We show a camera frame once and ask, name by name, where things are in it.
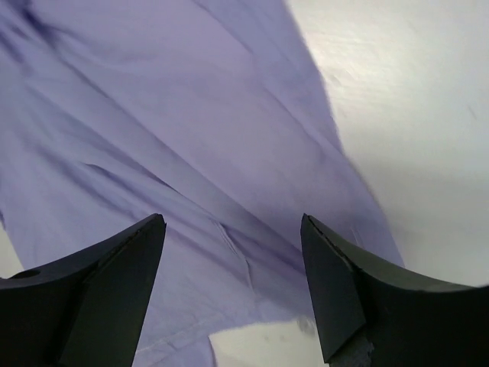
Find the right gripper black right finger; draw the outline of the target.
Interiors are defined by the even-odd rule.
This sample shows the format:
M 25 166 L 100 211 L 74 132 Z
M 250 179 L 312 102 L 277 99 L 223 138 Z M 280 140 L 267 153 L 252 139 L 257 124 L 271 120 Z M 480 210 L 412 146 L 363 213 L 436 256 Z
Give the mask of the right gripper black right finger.
M 303 260 L 322 357 L 330 366 L 486 366 L 488 289 L 407 270 L 312 216 Z

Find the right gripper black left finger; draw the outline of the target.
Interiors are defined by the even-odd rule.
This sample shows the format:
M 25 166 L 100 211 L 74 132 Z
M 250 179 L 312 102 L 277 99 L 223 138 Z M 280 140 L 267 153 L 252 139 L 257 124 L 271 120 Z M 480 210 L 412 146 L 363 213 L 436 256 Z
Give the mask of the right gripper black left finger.
M 105 241 L 1 280 L 3 366 L 130 366 L 164 246 L 153 214 Z

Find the purple jacket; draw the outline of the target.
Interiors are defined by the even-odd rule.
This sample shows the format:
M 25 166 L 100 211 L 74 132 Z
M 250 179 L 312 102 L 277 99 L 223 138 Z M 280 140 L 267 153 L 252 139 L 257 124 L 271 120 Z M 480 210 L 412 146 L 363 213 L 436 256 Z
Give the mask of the purple jacket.
M 212 366 L 213 333 L 310 320 L 304 214 L 403 262 L 285 2 L 3 1 L 1 223 L 22 265 L 153 213 L 137 366 Z

